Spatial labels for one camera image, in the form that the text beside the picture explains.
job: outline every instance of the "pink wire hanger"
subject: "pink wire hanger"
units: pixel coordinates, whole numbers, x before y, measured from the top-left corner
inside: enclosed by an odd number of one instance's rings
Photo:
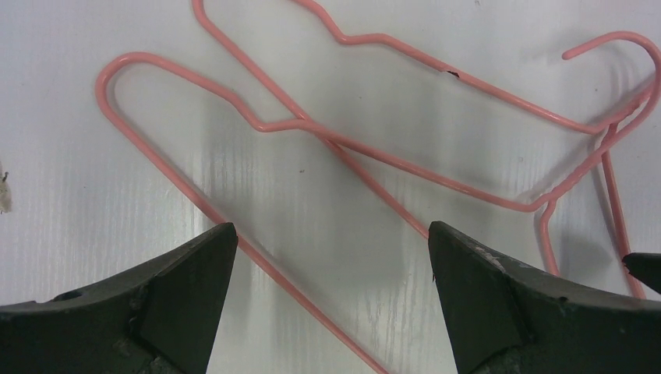
[[[318,137],[322,142],[333,151],[333,153],[340,157],[342,161],[347,164],[366,185],[372,189],[381,199],[384,200],[390,207],[392,207],[404,220],[409,223],[418,233],[424,238],[429,237],[426,227],[416,220],[389,192],[387,192],[376,180],[374,180],[369,173],[363,169],[359,163],[352,158],[342,147],[362,153],[368,157],[382,161],[395,168],[403,171],[410,172],[411,174],[418,175],[431,182],[439,185],[446,186],[466,195],[473,196],[477,199],[494,203],[511,210],[521,212],[534,212],[546,204],[540,222],[539,232],[542,238],[542,254],[545,260],[547,271],[554,275],[559,275],[556,260],[551,249],[548,223],[557,200],[567,193],[580,179],[585,176],[597,164],[603,163],[604,174],[606,176],[606,186],[610,197],[610,205],[613,213],[613,221],[616,228],[617,247],[621,255],[629,252],[629,244],[627,240],[626,227],[624,225],[624,215],[622,214],[620,199],[617,194],[617,184],[615,183],[613,167],[610,162],[610,155],[608,150],[636,127],[638,127],[653,111],[654,107],[659,101],[661,91],[661,76],[659,75],[659,68],[661,68],[661,51],[647,38],[624,31],[609,33],[601,37],[597,37],[585,44],[565,52],[563,58],[570,59],[576,57],[586,51],[600,46],[608,41],[625,40],[631,41],[642,46],[650,55],[655,65],[654,80],[649,84],[641,93],[639,93],[629,104],[623,109],[611,115],[604,121],[594,126],[583,125],[572,120],[566,119],[560,115],[556,115],[551,111],[547,111],[538,107],[528,101],[524,101],[512,94],[500,90],[488,83],[483,82],[468,73],[462,72],[444,62],[437,60],[393,37],[386,34],[367,34],[358,36],[344,35],[337,25],[333,22],[326,11],[312,0],[293,0],[302,6],[305,6],[311,12],[314,12],[333,34],[335,39],[341,44],[356,45],[356,44],[385,44],[401,53],[418,60],[433,69],[441,72],[449,72],[455,75],[461,82],[473,86],[479,90],[487,92],[502,101],[513,104],[529,113],[537,115],[541,118],[548,119],[553,123],[562,125],[574,131],[584,132],[587,134],[601,133],[605,128],[608,128],[606,135],[600,146],[590,153],[583,162],[579,164],[560,184],[556,185],[549,192],[543,193],[531,203],[518,203],[509,199],[503,199],[499,196],[489,194],[488,192],[475,189],[471,186],[462,184],[455,180],[446,178],[442,175],[434,173],[433,171],[421,168],[413,163],[402,160],[401,158],[394,157],[383,151],[377,150],[353,139],[343,136],[337,132],[326,129],[322,125],[314,122],[311,117],[303,111],[257,64],[255,64],[248,55],[246,55],[236,44],[234,44],[224,33],[222,33],[207,17],[204,12],[203,0],[193,0],[193,12],[202,27],[204,27],[211,36],[213,36],[219,43],[221,43],[237,60],[239,60],[289,111],[296,117],[296,119],[280,121],[280,122],[262,122],[248,105],[235,93],[227,88],[197,74],[180,65],[175,64],[165,58],[153,55],[146,52],[132,52],[117,57],[110,62],[99,74],[95,86],[97,102],[110,122],[119,129],[153,164],[156,166],[180,191],[186,195],[205,215],[207,215],[214,223],[222,223],[226,220],[219,214],[213,207],[213,204],[200,193],[197,188],[188,179],[181,175],[174,167],[172,167],[164,157],[162,157],[147,140],[143,139],[138,132],[136,132],[118,113],[112,108],[108,101],[108,85],[112,77],[122,68],[134,63],[148,63],[155,65],[161,69],[172,72],[173,74],[182,77],[210,91],[213,94],[222,97],[227,102],[232,104],[241,116],[257,131],[259,132],[278,132],[289,129],[301,129],[312,133]],[[627,125],[621,129],[617,126],[627,116],[631,115],[643,102],[647,101],[646,106],[632,119]],[[378,373],[386,373],[384,367],[368,353],[365,352],[356,342],[353,341],[339,326],[337,326],[330,318],[328,318],[314,303],[312,303],[296,286],[293,285],[277,268],[255,247],[250,245],[243,237],[239,236],[239,247],[252,259],[257,266],[259,266],[265,273],[267,273],[274,281],[283,287],[303,308],[305,308],[311,315],[319,320],[333,335],[335,335],[342,343],[347,345],[354,353],[356,353],[370,368]],[[634,296],[644,298],[645,294],[641,285],[632,277],[627,276],[627,282],[630,286],[631,292]]]

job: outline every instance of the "pink coated wire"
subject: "pink coated wire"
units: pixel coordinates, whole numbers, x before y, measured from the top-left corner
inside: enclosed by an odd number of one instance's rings
[[[365,34],[365,35],[356,35],[356,36],[346,35],[340,30],[338,25],[333,21],[333,19],[326,12],[326,10],[323,9],[323,7],[321,7],[313,0],[292,0],[292,1],[297,2],[301,6],[307,8],[310,12],[314,13],[322,21],[324,26],[326,26],[326,28],[330,31],[334,39],[340,44],[386,45],[394,49],[395,51],[399,51],[403,55],[407,55],[408,57],[413,58],[416,61],[421,62],[422,64],[425,64],[432,69],[435,69],[436,71],[449,72],[454,76],[456,76],[460,82],[468,84],[469,86],[477,88],[478,90],[481,90],[485,93],[488,93],[494,96],[495,98],[507,102],[509,104],[512,104],[520,109],[523,109],[524,111],[527,111],[528,113],[536,115],[540,118],[547,119],[565,128],[573,129],[575,131],[583,132],[586,134],[595,135],[602,132],[609,125],[617,126],[618,123],[623,121],[628,115],[633,113],[645,100],[647,100],[650,94],[652,93],[653,83],[650,83],[642,92],[636,95],[636,97],[634,97],[634,99],[630,101],[628,105],[626,105],[618,112],[615,112],[611,116],[604,118],[597,125],[593,125],[593,126],[583,125],[575,121],[572,121],[568,118],[565,118],[562,115],[558,115],[551,111],[547,111],[546,109],[541,108],[538,105],[530,103],[526,100],[521,99],[520,97],[516,97],[515,95],[508,93],[507,91],[492,86],[474,76],[471,76],[466,72],[462,72],[461,70],[455,68],[450,64],[442,62],[441,60],[434,58],[420,51],[419,49],[414,48],[413,46],[406,44],[402,41],[399,41],[389,35],[386,34]],[[570,59],[574,56],[575,55],[572,54],[572,51],[567,51],[563,54],[564,59]],[[613,220],[615,221],[614,226],[615,226],[615,235],[616,235],[616,245],[618,245],[620,254],[626,255],[629,253],[630,249],[627,239],[626,226],[624,225],[624,219],[623,218],[621,220],[616,219],[616,217],[618,217],[618,214],[620,217],[622,217],[621,215],[622,207],[621,207],[619,194],[617,193],[617,188],[615,189],[612,188],[614,184],[613,165],[612,163],[610,163],[610,155],[608,153],[605,153],[603,159],[608,160],[608,162],[606,162],[603,165],[603,168],[604,168],[604,174],[606,175],[606,185],[608,188]],[[432,182],[437,182],[437,183],[440,182],[436,175],[429,175],[429,176],[432,176],[435,179],[432,180]],[[446,186],[449,188],[453,188],[453,186],[451,185],[446,185]],[[486,197],[487,199],[485,199],[485,201],[489,201],[491,203],[495,203],[497,205],[501,205],[509,209],[520,210],[520,211],[534,211],[539,209],[539,206],[537,206],[535,209],[529,210],[530,208],[532,208],[531,204],[518,204],[517,206],[508,206],[509,203],[508,201],[506,200],[503,201],[497,198],[496,196],[485,196],[482,194],[482,192],[476,190],[462,190],[465,186],[461,184],[455,184],[454,187],[455,188],[453,189],[459,192],[468,193],[479,199],[484,199],[483,197]],[[560,271],[557,268],[557,262],[555,261],[553,250],[550,244],[550,236],[548,235],[548,221],[545,221],[545,219],[550,219],[550,216],[554,211],[554,209],[548,211],[550,213],[544,216],[545,218],[539,222],[539,233],[540,233],[540,241],[542,242],[542,253],[545,259],[547,271],[549,271],[554,275],[559,275]],[[636,280],[635,278],[631,277],[628,274],[628,272],[624,270],[624,268],[623,268],[623,272],[633,296],[637,298],[645,298],[645,292],[643,291],[640,282],[638,282],[638,280]]]
[[[612,164],[610,163],[610,155],[608,154],[608,149],[622,138],[624,138],[628,133],[633,131],[633,129],[635,129],[638,125],[640,125],[640,123],[649,116],[653,108],[658,103],[659,85],[661,85],[661,77],[659,77],[658,73],[655,74],[653,83],[646,87],[643,92],[637,95],[637,97],[631,103],[629,103],[629,105],[607,119],[608,121],[611,121],[610,123],[605,121],[596,126],[586,126],[568,120],[562,116],[555,115],[550,111],[537,107],[536,105],[524,101],[512,94],[490,86],[488,83],[484,83],[483,81],[476,79],[464,72],[460,72],[452,66],[444,64],[443,62],[440,62],[439,60],[436,60],[435,58],[432,58],[431,56],[428,56],[423,52],[418,51],[413,47],[410,47],[407,44],[404,44],[385,34],[369,34],[357,37],[348,37],[341,33],[339,28],[333,23],[332,19],[328,16],[325,10],[323,10],[323,8],[321,8],[315,2],[310,0],[294,1],[317,14],[322,19],[327,28],[331,31],[331,33],[334,34],[336,39],[343,44],[386,44],[400,51],[401,53],[410,55],[412,58],[415,58],[420,62],[434,67],[435,69],[452,72],[453,74],[458,75],[460,81],[465,82],[470,86],[483,90],[500,98],[503,101],[514,104],[519,108],[522,108],[542,118],[549,119],[550,121],[568,127],[569,129],[574,129],[576,131],[589,134],[596,134],[610,125],[610,130],[604,137],[601,145],[596,150],[594,150],[572,173],[570,173],[568,177],[565,178],[565,180],[563,180],[550,192],[542,194],[538,199],[529,204],[517,203],[511,200],[502,199],[498,196],[474,189],[473,187],[461,184],[460,182],[456,182],[452,179],[445,178],[441,175],[433,173],[432,171],[420,168],[412,163],[409,163],[398,157],[393,157],[370,146],[356,142],[346,136],[325,129],[322,125],[315,123],[312,121],[310,116],[306,114],[270,77],[268,77],[268,75],[263,70],[261,70],[243,51],[240,50],[236,44],[234,44],[227,36],[225,36],[208,19],[203,9],[203,1],[193,0],[193,11],[200,24],[225,48],[227,48],[228,51],[230,51],[230,53],[234,55],[234,57],[237,58],[264,86],[266,86],[267,89],[272,92],[274,96],[285,107],[287,107],[297,119],[270,123],[262,122],[241,100],[241,98],[230,90],[194,72],[191,72],[181,67],[180,65],[176,65],[174,62],[170,62],[164,58],[145,52],[129,53],[116,58],[113,62],[108,64],[108,66],[103,69],[97,78],[96,95],[99,107],[106,115],[106,117],[213,222],[221,223],[224,222],[224,219],[206,200],[206,198],[197,192],[196,188],[190,184],[185,177],[181,176],[172,166],[170,166],[168,162],[163,157],[161,157],[145,139],[142,139],[140,135],[138,135],[138,133],[133,130],[109,104],[108,84],[110,83],[113,75],[123,67],[133,63],[142,62],[149,63],[151,65],[155,65],[169,72],[172,72],[175,75],[180,76],[183,79],[186,79],[191,83],[201,86],[202,88],[224,98],[226,101],[232,104],[244,117],[244,119],[257,131],[276,132],[288,129],[302,129],[307,132],[311,132],[312,134],[319,137],[334,152],[334,154],[340,157],[370,187],[370,189],[372,189],[379,197],[381,197],[389,206],[391,206],[398,214],[400,214],[406,220],[406,222],[413,226],[413,228],[425,238],[428,238],[429,236],[426,228],[419,221],[417,221],[399,202],[397,202],[397,200],[395,200],[392,195],[390,195],[382,186],[380,186],[357,163],[356,160],[354,160],[348,155],[348,153],[340,148],[340,145],[365,154],[369,157],[375,158],[396,168],[400,168],[401,170],[411,172],[412,174],[428,179],[431,182],[444,185],[448,188],[470,196],[474,196],[478,199],[482,199],[490,203],[495,203],[496,205],[503,206],[508,209],[532,212],[538,210],[541,206],[546,204],[546,209],[543,212],[539,223],[540,236],[542,236],[543,243],[542,252],[549,272],[556,275],[558,275],[559,271],[553,256],[553,250],[550,247],[550,240],[548,235],[548,222],[550,216],[555,209],[557,200],[564,193],[569,191],[576,183],[578,183],[578,181],[585,174],[587,174],[591,168],[594,168],[599,162],[603,162],[604,172],[606,175],[606,184],[610,195],[611,209],[613,210],[613,221],[617,232],[618,248],[622,253],[629,251],[626,229],[624,226],[624,216],[622,214],[621,204],[617,196],[617,186],[615,185],[614,173]],[[598,37],[592,41],[589,41],[588,43],[565,52],[563,57],[566,59],[573,58],[603,43],[618,39],[632,41],[641,45],[652,57],[652,60],[655,63],[656,71],[659,71],[659,65],[661,65],[661,52],[659,52],[658,48],[656,48],[656,46],[648,39],[640,35],[628,32],[616,32]],[[638,116],[631,120],[629,124],[624,126],[620,131],[617,131],[617,123],[624,120],[645,100],[648,101],[647,105],[642,109]],[[287,280],[287,278],[282,273],[280,273],[275,266],[273,266],[244,238],[239,238],[239,246],[260,268],[262,268],[269,276],[271,276],[290,295],[292,295],[292,297],[298,303],[300,303],[306,310],[308,310],[308,312],[310,312],[310,314],[317,318],[338,339],[340,339],[345,345],[354,351],[365,363],[367,363],[367,365],[369,365],[376,372],[386,372],[385,369],[380,366],[380,364],[375,359],[371,358],[363,349],[361,349],[361,347],[356,342],[354,342],[346,333],[344,333],[339,328],[339,326],[335,325],[327,316],[325,316],[301,291],[299,291],[289,280]],[[640,284],[638,282],[635,283],[638,285],[640,294],[642,297],[644,297],[644,293],[642,292]],[[636,288],[631,287],[631,289],[632,293],[636,295]]]
[[[211,80],[195,74],[188,69],[170,62],[165,58],[146,52],[133,52],[117,57],[108,64],[97,77],[95,85],[95,94],[97,103],[103,114],[112,122],[115,127],[124,134],[124,136],[142,152],[149,161],[174,184],[193,204],[195,204],[210,220],[215,224],[227,222],[214,206],[197,191],[186,177],[180,175],[143,137],[138,134],[115,109],[112,108],[108,100],[108,84],[112,77],[122,68],[135,63],[147,63],[155,65],[163,70],[167,70],[191,83],[196,84],[208,90],[209,92],[224,98],[232,104],[237,111],[246,119],[246,121],[255,129],[262,129],[264,123],[248,108],[241,98],[223,86],[212,82]],[[353,341],[337,324],[335,324],[321,309],[309,300],[287,277],[282,274],[269,260],[257,251],[242,236],[239,236],[239,248],[264,271],[280,287],[289,293],[305,310],[314,316],[324,327],[335,335],[342,343],[349,347],[375,372],[387,374],[379,362],[365,352],[356,342]]]

